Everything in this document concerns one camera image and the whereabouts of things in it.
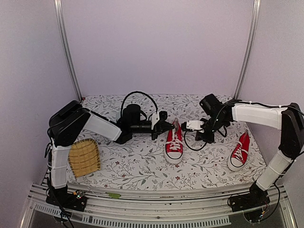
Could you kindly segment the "red sneaker with laces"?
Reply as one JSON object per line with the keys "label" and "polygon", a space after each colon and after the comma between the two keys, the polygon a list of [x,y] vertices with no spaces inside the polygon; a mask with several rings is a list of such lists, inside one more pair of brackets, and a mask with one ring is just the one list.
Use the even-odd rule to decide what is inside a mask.
{"label": "red sneaker with laces", "polygon": [[179,164],[183,158],[182,131],[178,118],[175,118],[173,129],[168,131],[164,156],[168,163]]}

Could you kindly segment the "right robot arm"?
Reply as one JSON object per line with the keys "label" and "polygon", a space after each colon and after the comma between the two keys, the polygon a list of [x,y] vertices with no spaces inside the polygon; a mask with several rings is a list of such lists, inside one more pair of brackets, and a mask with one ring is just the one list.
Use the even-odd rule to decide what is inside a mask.
{"label": "right robot arm", "polygon": [[200,106],[209,118],[201,125],[197,139],[205,143],[215,141],[215,132],[228,127],[232,122],[245,122],[272,128],[280,133],[277,152],[266,169],[252,184],[246,195],[249,207],[256,207],[264,199],[264,194],[303,154],[304,114],[297,103],[288,105],[268,105],[231,99],[225,103],[214,94],[205,96]]}

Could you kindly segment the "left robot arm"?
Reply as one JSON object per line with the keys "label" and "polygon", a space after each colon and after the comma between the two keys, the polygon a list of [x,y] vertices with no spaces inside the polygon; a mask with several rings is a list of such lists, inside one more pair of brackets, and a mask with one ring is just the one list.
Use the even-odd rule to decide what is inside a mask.
{"label": "left robot arm", "polygon": [[150,134],[152,140],[164,132],[170,131],[174,125],[167,122],[166,111],[155,111],[151,117],[145,117],[141,107],[130,104],[123,107],[117,122],[84,108],[73,100],[55,113],[49,120],[47,131],[50,137],[50,155],[48,156],[50,170],[50,185],[55,190],[52,198],[60,206],[67,206],[71,197],[63,188],[67,186],[66,170],[69,152],[83,130],[96,133],[117,144],[131,140],[135,133]]}

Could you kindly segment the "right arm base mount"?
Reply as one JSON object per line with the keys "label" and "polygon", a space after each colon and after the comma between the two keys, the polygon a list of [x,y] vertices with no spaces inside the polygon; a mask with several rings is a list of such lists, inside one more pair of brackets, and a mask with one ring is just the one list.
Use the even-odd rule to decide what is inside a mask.
{"label": "right arm base mount", "polygon": [[249,193],[242,195],[232,195],[229,197],[227,204],[231,207],[233,212],[253,209],[270,203],[270,198],[267,191],[260,188],[249,189]]}

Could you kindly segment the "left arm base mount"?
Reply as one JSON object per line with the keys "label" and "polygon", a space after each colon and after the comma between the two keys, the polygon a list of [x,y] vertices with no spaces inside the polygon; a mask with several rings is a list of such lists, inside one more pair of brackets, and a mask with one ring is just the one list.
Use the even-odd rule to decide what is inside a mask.
{"label": "left arm base mount", "polygon": [[87,197],[82,196],[78,198],[73,193],[68,193],[65,190],[61,191],[59,189],[55,189],[54,191],[49,190],[46,198],[46,203],[55,206],[61,206],[64,209],[84,212],[86,208]]}

